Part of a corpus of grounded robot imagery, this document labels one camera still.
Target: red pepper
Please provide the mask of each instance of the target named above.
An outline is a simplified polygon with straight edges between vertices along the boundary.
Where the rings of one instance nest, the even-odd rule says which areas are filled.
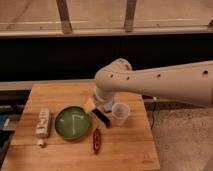
[[[95,154],[98,154],[101,147],[101,132],[98,128],[93,132],[93,150]]]

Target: small white cup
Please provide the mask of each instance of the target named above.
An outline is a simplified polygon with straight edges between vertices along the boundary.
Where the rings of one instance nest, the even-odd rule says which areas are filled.
[[[122,126],[130,113],[130,108],[128,105],[123,103],[115,103],[112,106],[112,117],[113,123],[117,126]]]

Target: green ceramic bowl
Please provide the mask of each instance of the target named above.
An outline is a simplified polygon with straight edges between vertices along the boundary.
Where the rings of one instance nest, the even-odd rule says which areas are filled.
[[[64,139],[76,140],[83,136],[90,125],[84,109],[71,106],[62,110],[55,119],[55,130]]]

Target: gray surface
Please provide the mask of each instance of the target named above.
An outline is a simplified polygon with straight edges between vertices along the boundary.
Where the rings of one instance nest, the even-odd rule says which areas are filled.
[[[126,0],[67,0],[73,28],[123,28]],[[134,27],[208,25],[212,0],[138,0]],[[0,30],[57,30],[56,1],[0,0]]]
[[[153,104],[146,104],[152,123]],[[162,171],[213,170],[213,109],[158,104],[153,136]]]

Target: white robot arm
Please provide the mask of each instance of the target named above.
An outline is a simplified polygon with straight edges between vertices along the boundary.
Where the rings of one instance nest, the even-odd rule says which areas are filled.
[[[116,92],[133,92],[203,107],[213,106],[213,61],[132,71],[117,59],[95,75],[94,98],[112,100]]]

